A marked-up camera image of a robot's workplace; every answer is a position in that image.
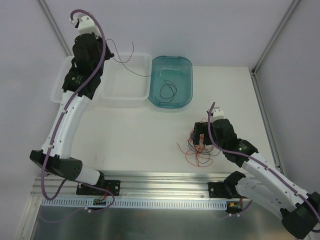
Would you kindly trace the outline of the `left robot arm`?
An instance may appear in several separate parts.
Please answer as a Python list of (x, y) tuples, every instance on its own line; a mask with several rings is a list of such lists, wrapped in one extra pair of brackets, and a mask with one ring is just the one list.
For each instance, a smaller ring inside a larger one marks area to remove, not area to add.
[(32, 150), (30, 160), (64, 179), (82, 182), (95, 195), (105, 189), (102, 173), (71, 157), (71, 150), (83, 113), (101, 83), (104, 60), (103, 40), (94, 33), (77, 36), (74, 57), (64, 78), (60, 107), (48, 138), (40, 150)]

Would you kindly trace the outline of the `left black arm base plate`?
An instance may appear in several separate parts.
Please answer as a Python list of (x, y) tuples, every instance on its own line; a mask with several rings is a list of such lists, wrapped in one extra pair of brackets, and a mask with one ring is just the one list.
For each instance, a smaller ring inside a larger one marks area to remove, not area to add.
[[(121, 189), (121, 181), (104, 179), (98, 184), (96, 184), (95, 187), (99, 189), (105, 189), (111, 192), (114, 196), (119, 196), (120, 189)], [(102, 190), (98, 190), (98, 189), (86, 186), (84, 184), (78, 185), (76, 189), (76, 195), (79, 195), (79, 196), (102, 196), (105, 193), (106, 192)]]

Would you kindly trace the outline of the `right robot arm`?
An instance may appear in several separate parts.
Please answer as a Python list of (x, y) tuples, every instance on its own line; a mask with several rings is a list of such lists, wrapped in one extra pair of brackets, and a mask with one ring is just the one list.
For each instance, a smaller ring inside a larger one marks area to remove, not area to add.
[(190, 135), (195, 145), (217, 147), (228, 161), (253, 175), (255, 183), (244, 173), (234, 171), (224, 181), (209, 183), (211, 194), (226, 199), (246, 197), (273, 213), (295, 238), (304, 239), (316, 232), (320, 223), (320, 195), (309, 193), (269, 166), (258, 149), (237, 137), (228, 119), (196, 122)]

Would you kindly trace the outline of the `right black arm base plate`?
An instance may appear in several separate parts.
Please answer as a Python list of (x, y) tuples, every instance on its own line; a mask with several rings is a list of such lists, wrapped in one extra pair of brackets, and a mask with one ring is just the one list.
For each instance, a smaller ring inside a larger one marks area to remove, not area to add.
[(208, 182), (209, 198), (225, 198), (227, 196), (223, 182)]

